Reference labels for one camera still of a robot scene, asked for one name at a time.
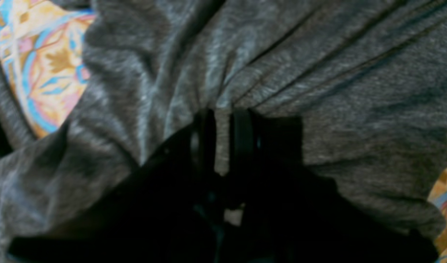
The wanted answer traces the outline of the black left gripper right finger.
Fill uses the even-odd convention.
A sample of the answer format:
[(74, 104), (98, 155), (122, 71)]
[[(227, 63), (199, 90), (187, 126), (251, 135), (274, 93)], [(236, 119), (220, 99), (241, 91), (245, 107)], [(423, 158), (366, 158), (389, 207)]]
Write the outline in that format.
[(230, 208), (245, 205), (227, 228), (225, 263), (433, 263), (432, 241), (401, 234), (343, 198), (334, 180), (302, 164), (301, 119), (236, 110), (230, 121)]

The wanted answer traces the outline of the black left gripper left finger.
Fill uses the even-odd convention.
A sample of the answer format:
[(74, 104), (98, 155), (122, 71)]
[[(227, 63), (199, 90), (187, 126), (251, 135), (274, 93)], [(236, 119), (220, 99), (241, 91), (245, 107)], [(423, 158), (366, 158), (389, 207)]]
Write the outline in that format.
[(202, 204), (213, 199), (216, 123), (200, 110), (147, 162), (90, 208), (46, 233), (15, 237), (17, 263), (213, 263), (217, 235)]

